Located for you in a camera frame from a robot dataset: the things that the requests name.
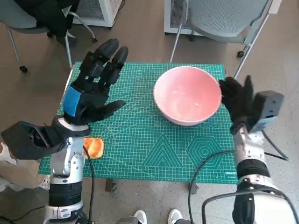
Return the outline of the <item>bare left robot hand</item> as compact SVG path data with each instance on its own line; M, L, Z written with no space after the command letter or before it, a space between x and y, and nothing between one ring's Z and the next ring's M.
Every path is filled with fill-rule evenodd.
M101 121L125 105L123 100L112 103L107 103L107 100L110 87L120 77L127 57L128 48L120 48L117 38L86 54L78 77L64 95L64 118L68 122L80 126Z

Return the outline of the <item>gloved right robot hand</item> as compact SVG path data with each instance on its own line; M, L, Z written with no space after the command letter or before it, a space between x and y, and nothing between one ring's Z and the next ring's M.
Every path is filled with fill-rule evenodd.
M228 110L232 121L230 128L232 135L236 134L242 127L245 127L249 133L257 132L258 119L254 115L254 93L251 76L246 76L243 85L233 77L220 80L219 85L222 94L221 102Z

